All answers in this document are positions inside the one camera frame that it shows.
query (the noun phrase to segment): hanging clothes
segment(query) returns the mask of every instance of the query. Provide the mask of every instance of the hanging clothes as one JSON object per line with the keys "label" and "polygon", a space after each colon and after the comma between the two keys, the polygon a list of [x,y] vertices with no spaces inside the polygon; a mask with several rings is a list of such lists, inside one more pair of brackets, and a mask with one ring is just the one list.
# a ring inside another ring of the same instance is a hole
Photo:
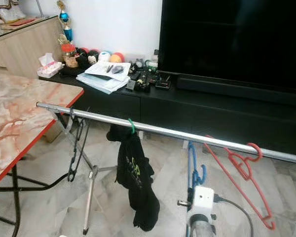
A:
{"label": "hanging clothes", "polygon": [[136,211],[133,224],[150,231],[158,220],[160,204],[151,188],[154,171],[144,155],[140,138],[127,127],[111,125],[107,139],[121,142],[116,180],[128,189],[129,204]]}

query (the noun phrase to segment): stack of papers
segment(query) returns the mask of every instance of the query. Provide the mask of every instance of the stack of papers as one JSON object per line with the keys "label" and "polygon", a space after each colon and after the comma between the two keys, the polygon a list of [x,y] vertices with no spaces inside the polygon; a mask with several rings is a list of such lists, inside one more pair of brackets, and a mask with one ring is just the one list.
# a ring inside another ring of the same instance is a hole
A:
{"label": "stack of papers", "polygon": [[[113,74],[112,70],[107,73],[108,67],[111,65],[113,67],[122,66],[124,70],[122,73]],[[84,73],[79,74],[76,79],[106,94],[111,94],[128,83],[130,79],[128,76],[129,68],[130,63],[99,61]]]}
{"label": "stack of papers", "polygon": [[106,78],[103,76],[82,73],[79,74],[76,79],[109,95],[112,92],[126,85],[130,78],[129,76],[126,76],[124,80],[119,81],[116,79]]}

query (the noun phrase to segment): white wall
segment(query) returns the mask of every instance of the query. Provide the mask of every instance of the white wall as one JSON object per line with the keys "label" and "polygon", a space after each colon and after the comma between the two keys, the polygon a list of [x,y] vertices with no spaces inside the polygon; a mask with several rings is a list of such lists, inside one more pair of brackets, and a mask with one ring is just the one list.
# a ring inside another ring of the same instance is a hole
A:
{"label": "white wall", "polygon": [[[77,47],[149,59],[159,48],[162,0],[63,0]],[[58,15],[56,0],[40,0],[45,15]],[[27,15],[39,15],[35,0],[21,0]]]}

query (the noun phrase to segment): orange ball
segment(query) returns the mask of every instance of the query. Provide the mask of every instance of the orange ball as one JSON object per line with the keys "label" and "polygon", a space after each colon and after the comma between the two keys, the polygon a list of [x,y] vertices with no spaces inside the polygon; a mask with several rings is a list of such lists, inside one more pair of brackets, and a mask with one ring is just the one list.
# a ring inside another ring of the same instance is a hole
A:
{"label": "orange ball", "polygon": [[110,57],[111,63],[123,63],[124,61],[124,56],[121,53],[115,53]]}

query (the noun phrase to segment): red hanger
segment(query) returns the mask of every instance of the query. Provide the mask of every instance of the red hanger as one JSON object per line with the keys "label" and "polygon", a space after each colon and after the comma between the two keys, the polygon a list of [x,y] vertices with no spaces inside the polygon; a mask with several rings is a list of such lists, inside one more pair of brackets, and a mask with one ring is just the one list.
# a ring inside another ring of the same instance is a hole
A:
{"label": "red hanger", "polygon": [[[271,221],[271,223],[267,223],[267,220],[269,220],[272,217],[272,213],[271,213],[271,209],[265,199],[265,196],[262,192],[262,190],[260,189],[259,185],[257,184],[256,180],[254,179],[253,175],[252,175],[252,170],[251,167],[248,163],[248,161],[252,161],[252,162],[258,162],[260,159],[262,159],[262,151],[260,149],[260,147],[258,147],[256,144],[254,143],[248,143],[248,146],[252,146],[254,149],[256,149],[257,153],[258,153],[258,157],[257,158],[252,158],[252,157],[243,157],[235,152],[232,152],[231,150],[229,150],[228,148],[224,148],[225,151],[228,152],[228,159],[231,161],[231,163],[235,166],[235,168],[238,170],[238,172],[240,173],[240,175],[244,178],[244,180],[249,181],[251,180],[252,183],[254,184],[254,186],[256,187],[258,193],[260,194],[264,206],[266,208],[267,211],[267,215],[266,216],[262,216],[261,213],[259,213],[259,211],[257,210],[257,208],[253,205],[253,203],[251,202],[251,200],[248,198],[248,196],[244,193],[244,191],[241,189],[241,187],[235,182],[235,180],[233,179],[233,177],[230,175],[230,173],[227,171],[227,169],[224,167],[224,165],[221,163],[221,161],[217,158],[217,156],[214,154],[214,152],[210,149],[210,147],[204,143],[205,147],[208,149],[208,151],[212,154],[212,156],[215,158],[215,160],[217,161],[217,163],[220,165],[220,167],[222,168],[222,170],[225,172],[225,174],[229,177],[229,179],[231,180],[231,182],[234,184],[234,186],[236,186],[236,188],[239,190],[239,192],[242,194],[242,196],[247,200],[247,202],[249,203],[249,205],[252,207],[252,209],[256,212],[256,214],[258,215],[258,217],[262,220],[262,222],[264,223],[264,225],[266,227],[268,227],[270,230],[274,230],[275,229],[275,223],[273,221]],[[238,157],[240,158],[242,161],[238,162],[234,157]]]}

